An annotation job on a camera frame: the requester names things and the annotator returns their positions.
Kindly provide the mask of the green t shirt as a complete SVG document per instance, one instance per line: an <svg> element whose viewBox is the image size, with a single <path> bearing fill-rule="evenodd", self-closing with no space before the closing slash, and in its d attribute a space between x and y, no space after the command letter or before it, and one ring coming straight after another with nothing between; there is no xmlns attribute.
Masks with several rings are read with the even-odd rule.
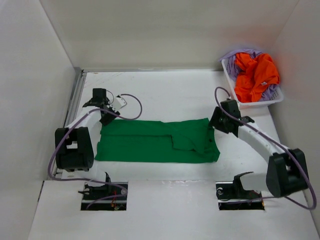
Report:
<svg viewBox="0 0 320 240"><path fill-rule="evenodd" d="M218 161L207 118L176 122L114 120L100 131L99 162L203 164Z"/></svg>

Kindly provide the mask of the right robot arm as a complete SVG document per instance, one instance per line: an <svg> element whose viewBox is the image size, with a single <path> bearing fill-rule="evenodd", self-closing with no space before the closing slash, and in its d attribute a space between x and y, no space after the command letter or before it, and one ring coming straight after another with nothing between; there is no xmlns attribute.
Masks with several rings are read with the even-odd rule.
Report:
<svg viewBox="0 0 320 240"><path fill-rule="evenodd" d="M232 182L226 183L231 187L234 199L248 199L250 191L267 191L275 198L282 198L310 187L303 151L276 142L251 117L241 115L235 100L218 103L209 125L247 143L267 164L265 173L240 173Z"/></svg>

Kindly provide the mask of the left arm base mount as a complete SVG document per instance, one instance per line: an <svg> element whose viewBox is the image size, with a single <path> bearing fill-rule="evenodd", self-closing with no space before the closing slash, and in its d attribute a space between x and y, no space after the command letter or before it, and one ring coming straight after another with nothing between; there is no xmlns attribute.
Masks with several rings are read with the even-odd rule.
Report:
<svg viewBox="0 0 320 240"><path fill-rule="evenodd" d="M78 191L81 194L81 211L126 211L127 198L125 191L117 186L89 186Z"/></svg>

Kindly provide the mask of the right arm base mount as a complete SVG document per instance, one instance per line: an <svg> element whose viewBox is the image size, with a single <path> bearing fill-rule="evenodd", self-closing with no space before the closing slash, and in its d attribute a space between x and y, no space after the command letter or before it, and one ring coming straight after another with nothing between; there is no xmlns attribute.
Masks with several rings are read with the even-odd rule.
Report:
<svg viewBox="0 0 320 240"><path fill-rule="evenodd" d="M244 189L241 177L252 174L244 172L234 176L232 181L217 181L216 197L220 211L265 210L262 194L259 191Z"/></svg>

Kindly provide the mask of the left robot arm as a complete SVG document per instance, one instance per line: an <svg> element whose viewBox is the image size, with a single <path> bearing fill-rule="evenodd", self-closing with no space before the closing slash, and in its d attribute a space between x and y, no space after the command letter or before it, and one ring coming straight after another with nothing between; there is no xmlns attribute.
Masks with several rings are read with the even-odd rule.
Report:
<svg viewBox="0 0 320 240"><path fill-rule="evenodd" d="M120 95L110 100L107 92L105 88L94 88L91 99L84 103L76 119L54 133L55 146L60 147L55 154L57 168L74 173L73 179L86 179L89 193L95 191L103 200L112 195L112 186L109 175L99 169L95 160L101 130L127 105Z"/></svg>

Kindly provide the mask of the orange t shirt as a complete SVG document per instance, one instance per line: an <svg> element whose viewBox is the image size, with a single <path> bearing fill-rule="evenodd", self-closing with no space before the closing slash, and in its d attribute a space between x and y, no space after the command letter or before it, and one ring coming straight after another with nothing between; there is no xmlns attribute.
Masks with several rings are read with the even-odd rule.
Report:
<svg viewBox="0 0 320 240"><path fill-rule="evenodd" d="M280 75L271 56L262 53L252 58L240 52L235 55L235 65L240 68L235 82L235 94L241 103L258 102L270 87L280 84Z"/></svg>

